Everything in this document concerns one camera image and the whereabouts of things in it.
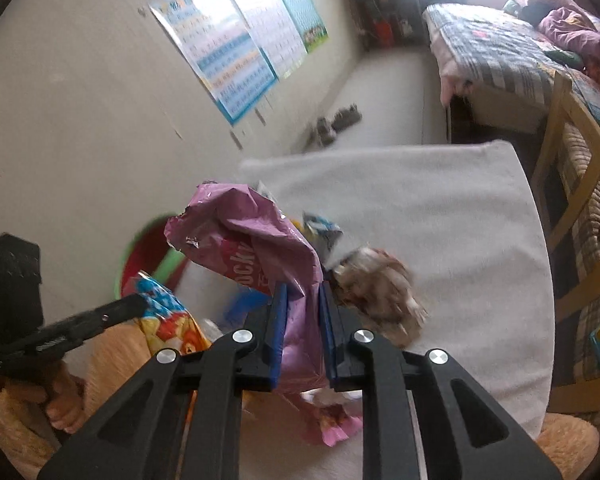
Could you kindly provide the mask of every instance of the wooden chair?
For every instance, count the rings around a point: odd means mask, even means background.
[[[570,120],[580,131],[589,151],[591,160],[578,187],[568,197],[568,206],[553,229],[550,227],[544,181],[549,168],[557,158],[562,139],[564,123]],[[536,200],[538,213],[544,228],[546,246],[552,254],[560,241],[570,232],[580,212],[590,199],[600,180],[600,127],[586,106],[571,92],[571,80],[556,72],[554,94],[549,108],[549,117],[544,133],[544,141],[538,156],[530,186]],[[591,301],[600,297],[600,262],[587,277],[572,288],[565,296],[555,301],[556,323],[581,310]],[[549,412],[579,413],[600,410],[600,378],[552,389]]]

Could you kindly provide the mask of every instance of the white table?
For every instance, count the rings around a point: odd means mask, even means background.
[[[247,161],[292,218],[339,224],[338,259],[362,244],[416,273],[430,312],[409,350],[446,349],[537,437],[554,352],[549,263],[525,175],[510,144],[405,146]],[[241,478],[358,479],[362,436],[334,449],[305,445],[281,399],[256,403],[243,425]]]

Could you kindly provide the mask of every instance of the purple blanket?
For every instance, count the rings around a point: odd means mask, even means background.
[[[538,30],[556,46],[579,54],[585,63],[600,66],[600,33],[582,13],[566,7],[552,10]]]

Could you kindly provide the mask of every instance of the crumpled wrapper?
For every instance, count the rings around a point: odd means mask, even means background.
[[[318,330],[322,269],[314,249],[267,198],[245,185],[204,183],[169,219],[168,242],[189,260],[266,294],[288,285],[280,392],[324,386]]]
[[[362,392],[338,394],[320,388],[286,396],[286,400],[304,420],[302,437],[309,444],[333,447],[362,430]]]
[[[383,250],[359,248],[333,269],[333,277],[338,299],[396,346],[407,346],[429,317],[413,297],[411,271]]]

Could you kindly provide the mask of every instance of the hand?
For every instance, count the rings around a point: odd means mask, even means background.
[[[78,393],[78,386],[69,375],[64,363],[52,378],[54,394],[45,407],[46,416],[56,430],[64,430],[69,434],[78,431],[87,420],[84,414],[82,397]],[[48,400],[48,395],[42,386],[7,379],[5,389],[9,395],[17,400],[43,404]]]

